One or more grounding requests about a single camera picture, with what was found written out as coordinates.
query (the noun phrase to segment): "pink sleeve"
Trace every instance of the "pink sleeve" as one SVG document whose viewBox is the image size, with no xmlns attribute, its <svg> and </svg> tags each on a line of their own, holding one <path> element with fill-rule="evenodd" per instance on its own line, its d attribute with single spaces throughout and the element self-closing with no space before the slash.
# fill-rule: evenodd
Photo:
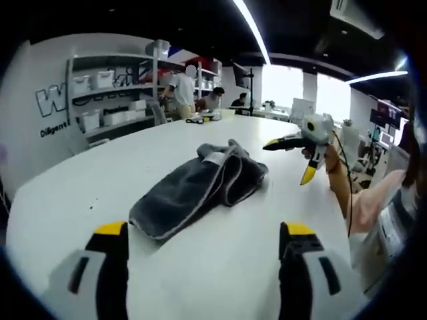
<svg viewBox="0 0 427 320">
<path fill-rule="evenodd" d="M 405 178 L 404 170 L 390 172 L 375 187 L 362 190 L 353 195 L 351 233 L 369 232 L 375 225 L 383 209 L 383 203 L 392 187 L 402 183 Z M 347 228 L 350 219 L 350 202 L 347 211 Z"/>
</svg>

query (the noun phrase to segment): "gray towel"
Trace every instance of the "gray towel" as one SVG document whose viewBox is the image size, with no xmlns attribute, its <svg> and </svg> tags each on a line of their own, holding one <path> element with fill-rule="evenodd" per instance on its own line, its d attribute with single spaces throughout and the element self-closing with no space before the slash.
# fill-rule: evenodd
<svg viewBox="0 0 427 320">
<path fill-rule="evenodd" d="M 131 209 L 129 220 L 153 239 L 168 239 L 223 204 L 231 207 L 260 186 L 268 168 L 236 141 L 203 144 L 192 159 L 155 185 Z"/>
</svg>

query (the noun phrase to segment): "man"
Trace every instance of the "man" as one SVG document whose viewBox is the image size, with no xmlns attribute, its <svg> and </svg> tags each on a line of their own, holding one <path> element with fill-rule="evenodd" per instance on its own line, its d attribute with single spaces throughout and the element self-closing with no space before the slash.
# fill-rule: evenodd
<svg viewBox="0 0 427 320">
<path fill-rule="evenodd" d="M 209 95 L 197 100 L 195 103 L 196 110 L 201 111 L 204 109 L 217 109 L 220 106 L 220 99 L 224 93 L 225 91 L 221 87 L 213 88 L 213 91 Z"/>
<path fill-rule="evenodd" d="M 243 107 L 245 105 L 246 93 L 240 93 L 240 98 L 236 99 L 232 103 L 232 107 Z"/>
<path fill-rule="evenodd" d="M 192 62 L 185 64 L 185 73 L 178 73 L 173 76 L 169 85 L 165 88 L 162 97 L 170 96 L 175 93 L 175 108 L 181 119 L 191 117 L 195 112 L 194 105 L 194 77 L 197 73 L 197 68 Z"/>
</svg>

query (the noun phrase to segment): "hand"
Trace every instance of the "hand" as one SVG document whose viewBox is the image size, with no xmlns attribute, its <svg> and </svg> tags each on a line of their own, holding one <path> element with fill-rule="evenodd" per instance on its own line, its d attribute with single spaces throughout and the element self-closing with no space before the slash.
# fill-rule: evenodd
<svg viewBox="0 0 427 320">
<path fill-rule="evenodd" d="M 308 148 L 302 149 L 302 154 L 307 160 L 310 160 L 312 158 L 312 150 L 309 150 Z M 326 172 L 330 172 L 335 168 L 337 163 L 340 162 L 340 156 L 338 155 L 338 152 L 335 150 L 333 145 L 328 145 L 326 147 L 326 154 L 325 154 L 325 167 Z"/>
</svg>

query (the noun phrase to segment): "ceiling light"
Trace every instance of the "ceiling light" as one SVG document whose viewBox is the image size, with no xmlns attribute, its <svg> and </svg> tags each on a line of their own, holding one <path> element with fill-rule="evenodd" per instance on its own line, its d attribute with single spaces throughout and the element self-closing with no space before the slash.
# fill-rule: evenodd
<svg viewBox="0 0 427 320">
<path fill-rule="evenodd" d="M 262 40 L 261 33 L 258 30 L 258 27 L 255 24 L 254 18 L 251 16 L 251 13 L 249 12 L 248 7 L 246 7 L 246 4 L 243 2 L 243 0 L 233 0 L 236 7 L 240 10 L 240 13 L 243 15 L 243 17 L 246 20 L 246 23 L 249 25 L 249 28 L 251 28 L 252 33 L 254 34 L 254 37 L 256 39 L 256 42 L 258 43 L 258 47 L 260 47 L 261 53 L 264 57 L 264 60 L 266 61 L 267 65 L 271 65 L 270 58 L 268 57 L 266 45 L 264 45 L 264 41 Z"/>
<path fill-rule="evenodd" d="M 391 71 L 391 72 L 384 72 L 384 73 L 377 73 L 376 75 L 367 75 L 366 77 L 361 77 L 353 80 L 346 81 L 348 85 L 351 85 L 352 83 L 367 81 L 367 80 L 373 80 L 373 79 L 379 79 L 379 78 L 387 78 L 387 77 L 397 77 L 399 75 L 407 75 L 407 71 Z"/>
<path fill-rule="evenodd" d="M 398 65 L 396 66 L 396 71 L 399 70 L 401 67 L 403 67 L 406 63 L 406 57 L 399 61 Z"/>
</svg>

